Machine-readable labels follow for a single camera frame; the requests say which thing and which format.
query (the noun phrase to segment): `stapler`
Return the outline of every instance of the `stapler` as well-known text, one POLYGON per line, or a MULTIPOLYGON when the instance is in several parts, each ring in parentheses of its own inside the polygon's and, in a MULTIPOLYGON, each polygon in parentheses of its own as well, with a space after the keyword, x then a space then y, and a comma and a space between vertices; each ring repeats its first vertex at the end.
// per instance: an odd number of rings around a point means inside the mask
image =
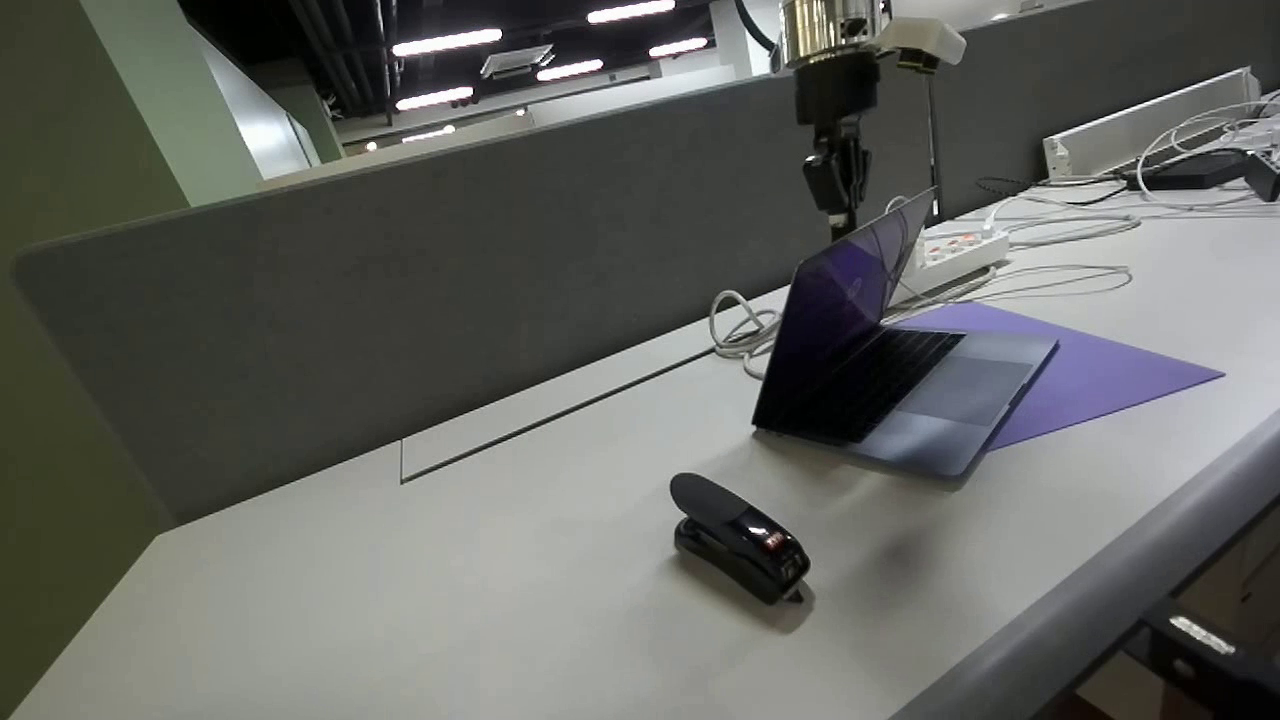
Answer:
POLYGON ((714 564, 763 605, 794 591, 806 570, 806 553, 784 522, 692 473, 672 477, 672 500, 684 513, 675 522, 680 553, 714 564))

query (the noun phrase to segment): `desk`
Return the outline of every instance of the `desk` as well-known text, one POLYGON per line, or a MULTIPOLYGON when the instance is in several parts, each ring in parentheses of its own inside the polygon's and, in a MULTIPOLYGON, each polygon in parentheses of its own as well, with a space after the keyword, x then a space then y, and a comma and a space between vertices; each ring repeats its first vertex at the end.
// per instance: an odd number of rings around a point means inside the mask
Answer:
POLYGON ((1029 714, 1280 485, 1280 217, 1195 217, 1029 265, 1110 297, 993 299, 1229 380, 993 453, 958 489, 750 436, 699 324, 160 534, 21 720, 1029 714), (447 463, 595 388, 631 390, 447 463), (813 609, 672 554, 672 473, 799 530, 813 609))

